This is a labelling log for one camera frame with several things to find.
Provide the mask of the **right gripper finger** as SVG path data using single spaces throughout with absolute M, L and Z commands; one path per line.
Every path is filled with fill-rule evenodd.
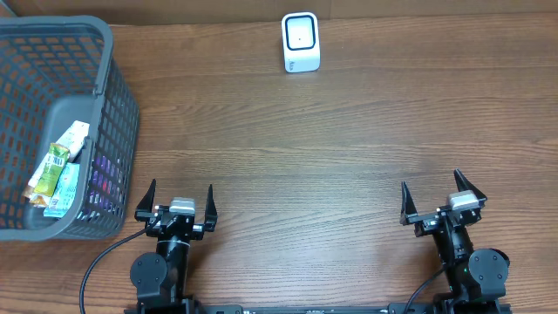
M 482 193 L 478 188 L 476 188 L 466 177 L 465 175 L 461 172 L 460 169 L 456 168 L 453 170 L 453 175 L 454 175 L 454 180 L 456 182 L 456 186 L 457 189 L 460 192 L 463 191 L 471 191 L 473 192 L 473 194 L 475 195 L 475 197 L 479 200 L 479 201 L 486 201 L 487 200 L 487 196 Z
M 401 212 L 400 212 L 400 220 L 410 221 L 413 217 L 418 215 L 418 211 L 412 199 L 411 191 L 408 188 L 405 181 L 401 182 L 401 194 L 402 194 L 402 205 L 401 205 Z

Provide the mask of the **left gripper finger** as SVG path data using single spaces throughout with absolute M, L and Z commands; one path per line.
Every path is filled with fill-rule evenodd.
M 137 213 L 151 213 L 156 190 L 156 180 L 152 179 L 149 189 L 136 207 Z
M 217 209 L 214 204 L 214 190 L 213 186 L 208 187 L 206 208 L 205 208 L 205 220 L 206 221 L 216 221 L 217 220 Z

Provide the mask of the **purple pad package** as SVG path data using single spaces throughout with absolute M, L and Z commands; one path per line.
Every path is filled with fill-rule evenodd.
M 122 173 L 117 164 L 103 154 L 98 154 L 93 160 L 92 191 L 89 202 L 98 210 L 122 215 L 124 200 L 122 181 Z

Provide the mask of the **teal snack packet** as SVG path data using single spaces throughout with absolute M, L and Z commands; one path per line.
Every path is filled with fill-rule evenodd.
M 58 183 L 44 217 L 62 218 L 70 210 L 76 196 L 80 165 L 67 163 L 58 178 Z

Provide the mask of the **green yellow snack packet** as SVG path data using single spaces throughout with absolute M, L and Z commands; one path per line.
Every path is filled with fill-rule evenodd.
M 57 143 L 50 144 L 48 153 L 28 183 L 31 189 L 29 200 L 32 204 L 46 207 L 50 203 L 69 156 L 70 150 L 67 147 Z

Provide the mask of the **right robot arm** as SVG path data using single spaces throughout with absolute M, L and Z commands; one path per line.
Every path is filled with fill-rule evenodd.
M 467 227 L 481 220 L 487 196 L 459 169 L 453 170 L 458 191 L 449 194 L 446 204 L 433 213 L 418 213 L 407 184 L 401 183 L 402 205 L 399 222 L 414 227 L 416 237 L 431 236 L 441 267 L 410 296 L 404 313 L 509 313 L 511 306 L 500 304 L 507 293 L 509 257 L 499 249 L 476 249 Z M 415 307 L 419 294 L 441 275 L 450 291 L 434 296 L 432 302 Z

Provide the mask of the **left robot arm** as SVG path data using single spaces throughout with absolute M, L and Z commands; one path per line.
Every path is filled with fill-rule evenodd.
M 130 270 L 137 305 L 125 314 L 200 314 L 201 303 L 185 294 L 188 252 L 192 241 L 200 241 L 215 230 L 218 213 L 213 188 L 208 188 L 204 222 L 195 221 L 195 200 L 175 197 L 170 204 L 155 205 L 156 181 L 135 209 L 134 218 L 144 222 L 146 236 L 157 240 L 156 250 L 137 257 Z

